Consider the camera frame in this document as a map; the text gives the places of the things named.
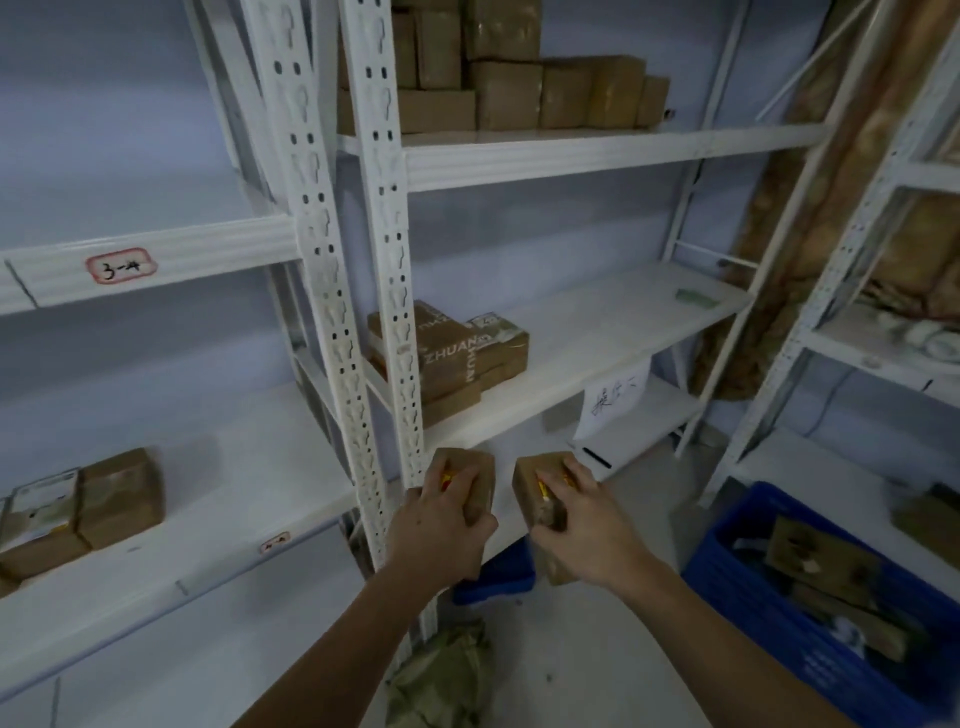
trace crumpled bag on floor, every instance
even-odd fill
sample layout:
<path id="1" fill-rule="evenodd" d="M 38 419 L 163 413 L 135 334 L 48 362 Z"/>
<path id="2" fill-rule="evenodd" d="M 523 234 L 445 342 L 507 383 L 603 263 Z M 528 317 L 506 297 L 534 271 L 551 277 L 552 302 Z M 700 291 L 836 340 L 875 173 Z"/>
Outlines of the crumpled bag on floor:
<path id="1" fill-rule="evenodd" d="M 483 621 L 445 629 L 387 684 L 387 728 L 475 728 L 492 678 L 493 650 Z"/>

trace forearm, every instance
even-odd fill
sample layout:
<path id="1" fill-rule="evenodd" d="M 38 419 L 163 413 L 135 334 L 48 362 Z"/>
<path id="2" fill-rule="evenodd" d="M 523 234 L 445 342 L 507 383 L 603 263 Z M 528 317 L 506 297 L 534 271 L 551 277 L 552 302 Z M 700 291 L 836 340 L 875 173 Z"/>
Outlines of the forearm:
<path id="1" fill-rule="evenodd" d="M 796 678 L 653 559 L 622 589 L 714 728 L 852 728 Z"/>
<path id="2" fill-rule="evenodd" d="M 401 568 L 388 565 L 378 571 L 234 728 L 358 725 L 396 648 L 430 596 Z"/>

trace handwritten shelf label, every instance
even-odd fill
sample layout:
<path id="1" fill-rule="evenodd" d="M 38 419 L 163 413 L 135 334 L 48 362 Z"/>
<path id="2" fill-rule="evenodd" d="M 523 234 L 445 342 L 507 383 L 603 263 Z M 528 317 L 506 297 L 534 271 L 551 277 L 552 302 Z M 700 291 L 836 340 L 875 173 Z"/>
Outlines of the handwritten shelf label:
<path id="1" fill-rule="evenodd" d="M 86 270 L 99 285 L 146 278 L 156 273 L 157 268 L 159 266 L 145 248 L 128 248 L 86 259 Z"/>
<path id="2" fill-rule="evenodd" d="M 586 440 L 640 402 L 650 375 L 650 357 L 595 379 L 584 389 L 584 407 L 574 440 Z"/>

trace right hand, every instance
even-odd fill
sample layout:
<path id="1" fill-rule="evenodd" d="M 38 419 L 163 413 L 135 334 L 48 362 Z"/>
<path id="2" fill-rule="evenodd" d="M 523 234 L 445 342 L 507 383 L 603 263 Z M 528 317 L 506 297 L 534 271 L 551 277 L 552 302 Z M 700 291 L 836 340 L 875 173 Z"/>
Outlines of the right hand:
<path id="1" fill-rule="evenodd" d="M 535 525 L 530 536 L 575 576 L 623 596 L 658 560 L 587 467 L 572 456 L 564 464 L 577 479 L 579 492 L 558 473 L 537 471 L 537 477 L 566 506 L 566 531 Z"/>

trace hand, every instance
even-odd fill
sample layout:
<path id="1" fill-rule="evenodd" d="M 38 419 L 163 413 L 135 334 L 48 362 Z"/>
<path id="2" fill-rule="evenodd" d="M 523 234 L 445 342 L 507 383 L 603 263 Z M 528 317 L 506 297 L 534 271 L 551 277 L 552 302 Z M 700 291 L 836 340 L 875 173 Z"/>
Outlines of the hand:
<path id="1" fill-rule="evenodd" d="M 657 558 L 606 487 L 574 457 L 566 457 L 564 464 L 576 478 L 579 492 L 558 473 L 537 471 L 537 477 L 566 506 L 566 531 L 535 525 L 530 536 L 575 576 L 623 597 Z"/>
<path id="2" fill-rule="evenodd" d="M 464 519 L 464 504 L 479 469 L 460 471 L 441 491 L 445 467 L 444 459 L 434 459 L 423 487 L 407 491 L 387 533 L 388 565 L 405 570 L 411 586 L 422 587 L 427 599 L 480 575 L 484 545 L 497 528 L 492 513 L 473 526 Z"/>

